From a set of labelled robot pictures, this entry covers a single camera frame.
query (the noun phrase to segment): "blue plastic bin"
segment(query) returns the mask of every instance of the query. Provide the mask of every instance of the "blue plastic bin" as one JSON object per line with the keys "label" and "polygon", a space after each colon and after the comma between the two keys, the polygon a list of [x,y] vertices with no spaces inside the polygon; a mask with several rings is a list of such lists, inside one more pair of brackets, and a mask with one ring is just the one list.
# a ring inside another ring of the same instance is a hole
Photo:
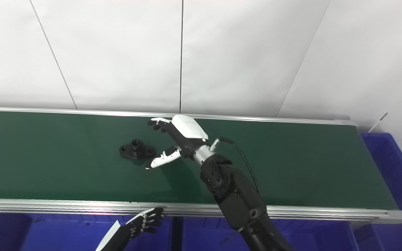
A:
{"label": "blue plastic bin", "polygon": [[[361,133],[378,169],[402,210],[402,152],[388,133]],[[402,224],[372,224],[355,230],[361,251],[402,251]]]}
{"label": "blue plastic bin", "polygon": [[[345,221],[273,220],[298,251],[358,251],[353,232]],[[182,251],[248,251],[240,235],[233,234],[224,218],[183,219]]]}
{"label": "blue plastic bin", "polygon": [[[0,251],[94,251],[113,222],[132,217],[0,213]],[[126,250],[172,250],[173,218],[162,223],[156,234],[140,234]]]}

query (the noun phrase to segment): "panel seam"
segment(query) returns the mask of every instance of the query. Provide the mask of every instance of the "panel seam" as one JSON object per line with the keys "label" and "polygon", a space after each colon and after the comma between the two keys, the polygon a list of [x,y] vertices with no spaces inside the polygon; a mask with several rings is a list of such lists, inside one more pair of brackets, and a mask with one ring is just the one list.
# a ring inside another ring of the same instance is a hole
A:
{"label": "panel seam", "polygon": [[328,7],[330,7],[330,3],[331,3],[331,2],[332,2],[332,0],[330,0],[330,2],[328,2],[327,8],[325,9],[325,11],[324,11],[324,13],[323,13],[322,19],[320,20],[319,25],[317,25],[316,32],[314,33],[313,38],[311,38],[310,45],[308,45],[308,49],[306,50],[305,54],[303,55],[302,62],[300,62],[299,67],[297,68],[296,74],[294,75],[294,78],[292,78],[292,82],[291,82],[291,84],[290,84],[290,86],[289,86],[289,89],[288,89],[288,91],[286,92],[286,95],[285,95],[285,97],[283,98],[282,104],[280,105],[280,108],[279,108],[279,110],[277,111],[277,114],[276,114],[275,117],[278,117],[280,111],[282,110],[282,107],[283,107],[283,104],[284,104],[284,102],[285,102],[285,100],[286,100],[286,97],[288,96],[289,91],[290,91],[291,88],[292,88],[292,84],[294,84],[294,80],[296,79],[297,74],[299,73],[300,67],[302,67],[303,62],[305,61],[306,54],[308,54],[308,51],[310,50],[311,44],[313,43],[313,40],[314,40],[314,38],[316,37],[317,31],[319,30],[319,27],[320,27],[320,25],[322,24],[323,18],[324,18],[324,16],[325,16],[325,14],[327,13]]}
{"label": "panel seam", "polygon": [[77,105],[75,104],[75,101],[74,101],[74,97],[72,96],[72,94],[70,92],[69,86],[68,86],[68,84],[66,82],[66,79],[65,79],[65,77],[63,75],[63,72],[62,72],[62,70],[60,68],[59,62],[57,61],[57,57],[55,56],[54,50],[51,47],[51,43],[49,42],[49,39],[47,38],[46,32],[44,31],[43,25],[41,24],[40,18],[38,17],[37,10],[35,9],[35,6],[32,3],[32,0],[29,0],[29,2],[30,2],[30,5],[32,5],[33,12],[35,13],[35,16],[37,17],[38,23],[40,24],[41,30],[43,31],[44,37],[46,38],[46,42],[47,42],[47,44],[49,46],[49,49],[51,49],[52,56],[54,56],[55,63],[57,64],[57,67],[58,67],[58,69],[60,71],[60,75],[62,76],[64,84],[66,85],[66,88],[67,88],[67,91],[69,93],[69,96],[72,99],[72,103],[74,104],[75,109],[78,110]]}

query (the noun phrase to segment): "black robot arm segment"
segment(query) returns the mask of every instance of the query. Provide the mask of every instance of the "black robot arm segment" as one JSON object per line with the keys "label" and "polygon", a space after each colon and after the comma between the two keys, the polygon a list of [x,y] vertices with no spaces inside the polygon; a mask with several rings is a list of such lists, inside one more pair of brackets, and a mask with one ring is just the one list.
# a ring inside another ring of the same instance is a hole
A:
{"label": "black robot arm segment", "polygon": [[176,142],[161,157],[147,164],[159,167],[178,157],[190,158],[201,167],[201,180],[214,196],[232,228],[239,231],[252,251],[295,251],[276,229],[266,205],[255,187],[232,162],[215,154],[217,141],[208,145],[208,135],[192,118],[177,114],[171,120],[154,118],[148,123],[154,130],[169,133]]}
{"label": "black robot arm segment", "polygon": [[295,250],[275,228],[254,186],[230,160],[218,154],[209,156],[201,164],[201,179],[252,251]]}

